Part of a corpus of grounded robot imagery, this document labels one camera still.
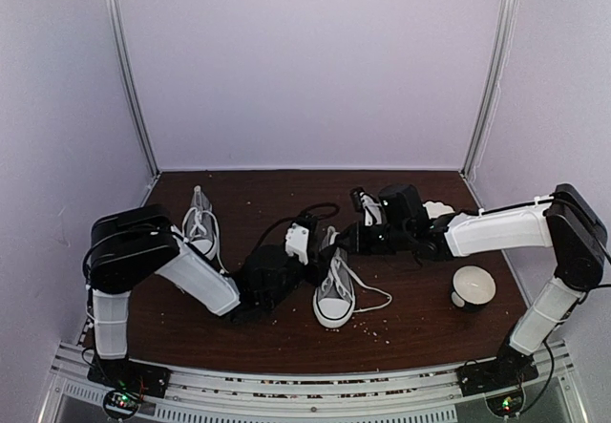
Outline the grey sneaker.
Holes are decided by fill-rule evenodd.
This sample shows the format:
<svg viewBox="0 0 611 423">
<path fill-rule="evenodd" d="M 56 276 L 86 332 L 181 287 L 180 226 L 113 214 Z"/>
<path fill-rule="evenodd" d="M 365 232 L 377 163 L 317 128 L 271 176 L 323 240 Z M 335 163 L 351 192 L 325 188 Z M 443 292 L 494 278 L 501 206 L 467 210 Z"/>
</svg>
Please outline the grey sneaker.
<svg viewBox="0 0 611 423">
<path fill-rule="evenodd" d="M 221 274 L 228 274 L 221 259 L 221 234 L 211 201 L 199 185 L 193 189 L 190 206 L 181 225 L 182 236 L 208 260 L 217 261 Z"/>
<path fill-rule="evenodd" d="M 357 307 L 354 285 L 373 291 L 386 298 L 381 305 Z M 348 265 L 348 253 L 343 248 L 332 250 L 327 275 L 315 289 L 312 298 L 314 315 L 324 328 L 338 329 L 345 325 L 355 313 L 366 313 L 382 309 L 391 304 L 392 295 L 378 287 L 365 284 Z"/>
</svg>

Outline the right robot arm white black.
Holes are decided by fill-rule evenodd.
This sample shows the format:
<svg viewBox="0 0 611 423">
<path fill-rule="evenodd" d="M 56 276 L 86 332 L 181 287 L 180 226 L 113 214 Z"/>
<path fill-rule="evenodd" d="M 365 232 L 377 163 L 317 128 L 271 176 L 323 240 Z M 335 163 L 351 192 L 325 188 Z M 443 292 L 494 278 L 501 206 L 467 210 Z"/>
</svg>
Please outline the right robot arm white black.
<svg viewBox="0 0 611 423">
<path fill-rule="evenodd" d="M 349 254 L 408 251 L 434 262 L 497 250 L 553 249 L 556 269 L 536 300 L 508 333 L 489 368 L 496 385 L 511 385 L 550 333 L 600 286 L 610 261 L 607 231 L 571 184 L 547 196 L 493 210 L 459 210 L 422 201 L 413 185 L 394 184 L 376 198 L 355 188 L 351 197 L 364 218 L 332 239 Z"/>
</svg>

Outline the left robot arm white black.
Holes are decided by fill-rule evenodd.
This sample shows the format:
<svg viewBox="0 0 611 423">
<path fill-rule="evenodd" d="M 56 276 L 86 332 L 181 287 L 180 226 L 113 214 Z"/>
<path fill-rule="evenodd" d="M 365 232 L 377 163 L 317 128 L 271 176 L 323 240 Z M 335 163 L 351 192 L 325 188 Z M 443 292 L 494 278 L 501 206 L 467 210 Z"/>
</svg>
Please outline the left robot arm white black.
<svg viewBox="0 0 611 423">
<path fill-rule="evenodd" d="M 153 275 L 234 324 L 273 311 L 301 282 L 320 285 L 334 247 L 319 241 L 318 222 L 307 210 L 285 219 L 282 243 L 257 243 L 242 267 L 229 272 L 221 261 L 219 222 L 210 208 L 190 208 L 181 226 L 158 204 L 96 221 L 83 274 L 101 374 L 118 389 L 137 381 L 137 367 L 128 361 L 129 298 Z"/>
</svg>

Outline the white fluted ceramic bowl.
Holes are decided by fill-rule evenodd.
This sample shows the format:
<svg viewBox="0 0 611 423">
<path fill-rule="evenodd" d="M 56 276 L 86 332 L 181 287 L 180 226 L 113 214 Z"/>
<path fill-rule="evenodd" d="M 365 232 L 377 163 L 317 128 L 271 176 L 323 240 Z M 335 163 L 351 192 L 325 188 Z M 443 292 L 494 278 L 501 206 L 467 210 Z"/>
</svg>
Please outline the white fluted ceramic bowl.
<svg viewBox="0 0 611 423">
<path fill-rule="evenodd" d="M 435 220 L 439 217 L 452 215 L 455 213 L 455 210 L 451 205 L 441 201 L 426 201 L 423 206 L 430 220 Z"/>
</svg>

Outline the black and white bowl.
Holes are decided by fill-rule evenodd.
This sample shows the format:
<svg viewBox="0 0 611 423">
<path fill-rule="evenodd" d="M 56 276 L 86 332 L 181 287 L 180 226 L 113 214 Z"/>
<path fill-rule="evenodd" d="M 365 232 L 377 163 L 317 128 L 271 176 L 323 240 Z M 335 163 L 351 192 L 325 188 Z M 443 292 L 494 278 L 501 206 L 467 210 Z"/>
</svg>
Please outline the black and white bowl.
<svg viewBox="0 0 611 423">
<path fill-rule="evenodd" d="M 450 299 L 458 309 L 478 312 L 487 306 L 495 295 L 495 280 L 487 270 L 475 265 L 465 265 L 453 274 Z"/>
</svg>

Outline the front aluminium rail frame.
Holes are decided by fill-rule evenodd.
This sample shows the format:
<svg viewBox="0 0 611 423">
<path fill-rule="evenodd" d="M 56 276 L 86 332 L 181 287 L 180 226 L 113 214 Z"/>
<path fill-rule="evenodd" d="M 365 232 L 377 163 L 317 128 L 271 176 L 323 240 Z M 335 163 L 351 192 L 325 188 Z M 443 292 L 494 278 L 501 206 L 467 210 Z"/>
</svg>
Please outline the front aluminium rail frame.
<svg viewBox="0 0 611 423">
<path fill-rule="evenodd" d="M 524 391 L 526 405 L 550 376 L 545 349 L 535 355 L 539 377 L 512 388 L 466 396 L 455 370 L 460 363 L 412 370 L 350 374 L 257 374 L 168 366 L 163 397 L 144 397 L 125 422 L 592 422 L 579 393 L 564 342 L 551 344 L 553 379 L 519 418 L 490 409 L 501 393 Z M 60 343 L 46 395 L 34 422 L 114 422 L 103 411 L 109 390 L 87 379 L 90 352 Z"/>
</svg>

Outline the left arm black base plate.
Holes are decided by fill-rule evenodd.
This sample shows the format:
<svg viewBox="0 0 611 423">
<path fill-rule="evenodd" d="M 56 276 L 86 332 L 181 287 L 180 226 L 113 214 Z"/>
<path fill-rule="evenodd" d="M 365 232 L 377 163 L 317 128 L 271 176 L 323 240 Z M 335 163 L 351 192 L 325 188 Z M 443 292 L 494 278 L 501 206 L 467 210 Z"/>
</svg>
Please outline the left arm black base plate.
<svg viewBox="0 0 611 423">
<path fill-rule="evenodd" d="M 135 362 L 129 359 L 104 360 L 97 356 L 90 366 L 89 381 L 136 395 L 163 398 L 171 371 L 165 367 Z"/>
</svg>

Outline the right aluminium frame post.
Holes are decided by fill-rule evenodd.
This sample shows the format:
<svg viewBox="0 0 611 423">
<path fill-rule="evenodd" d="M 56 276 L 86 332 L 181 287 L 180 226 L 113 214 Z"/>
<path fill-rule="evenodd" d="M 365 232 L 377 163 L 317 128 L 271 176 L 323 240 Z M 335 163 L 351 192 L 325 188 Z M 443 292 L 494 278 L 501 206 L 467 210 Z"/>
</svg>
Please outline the right aluminium frame post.
<svg viewBox="0 0 611 423">
<path fill-rule="evenodd" d="M 495 39 L 489 62 L 488 72 L 469 148 L 462 167 L 462 175 L 468 180 L 474 180 L 476 167 L 483 156 L 484 148 L 495 115 L 496 101 L 500 94 L 500 81 L 507 60 L 513 26 L 515 23 L 517 0 L 500 0 Z"/>
</svg>

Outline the aluminium frame post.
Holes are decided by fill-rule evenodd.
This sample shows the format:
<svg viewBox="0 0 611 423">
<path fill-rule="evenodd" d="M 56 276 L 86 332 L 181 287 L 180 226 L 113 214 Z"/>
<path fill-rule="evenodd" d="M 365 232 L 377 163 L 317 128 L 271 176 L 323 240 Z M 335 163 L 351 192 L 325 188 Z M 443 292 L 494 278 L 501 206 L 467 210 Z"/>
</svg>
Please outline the aluminium frame post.
<svg viewBox="0 0 611 423">
<path fill-rule="evenodd" d="M 139 146 L 146 161 L 148 172 L 150 176 L 155 179 L 160 175 L 160 170 L 137 95 L 137 86 L 121 18 L 120 2 L 119 0 L 105 0 L 105 3 L 109 15 L 120 77 L 127 100 L 128 110 L 135 127 Z"/>
<path fill-rule="evenodd" d="M 507 60 L 513 26 L 515 23 L 517 0 L 500 0 L 495 39 L 489 62 L 488 72 L 469 148 L 462 167 L 462 175 L 468 180 L 474 180 L 476 167 L 483 156 L 484 148 L 495 115 L 496 101 L 500 94 L 500 81 Z"/>
</svg>

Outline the left aluminium frame post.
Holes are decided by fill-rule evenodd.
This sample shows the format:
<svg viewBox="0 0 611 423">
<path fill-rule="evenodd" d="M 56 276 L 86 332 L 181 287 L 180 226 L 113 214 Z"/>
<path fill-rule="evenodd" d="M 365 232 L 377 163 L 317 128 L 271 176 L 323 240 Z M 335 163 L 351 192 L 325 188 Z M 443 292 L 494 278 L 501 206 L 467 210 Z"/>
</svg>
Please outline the left aluminium frame post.
<svg viewBox="0 0 611 423">
<path fill-rule="evenodd" d="M 120 77 L 127 100 L 128 110 L 135 127 L 139 146 L 146 161 L 148 172 L 150 176 L 155 179 L 160 175 L 160 170 L 137 95 L 137 86 L 121 18 L 120 2 L 119 0 L 105 0 L 105 3 L 109 15 Z"/>
</svg>

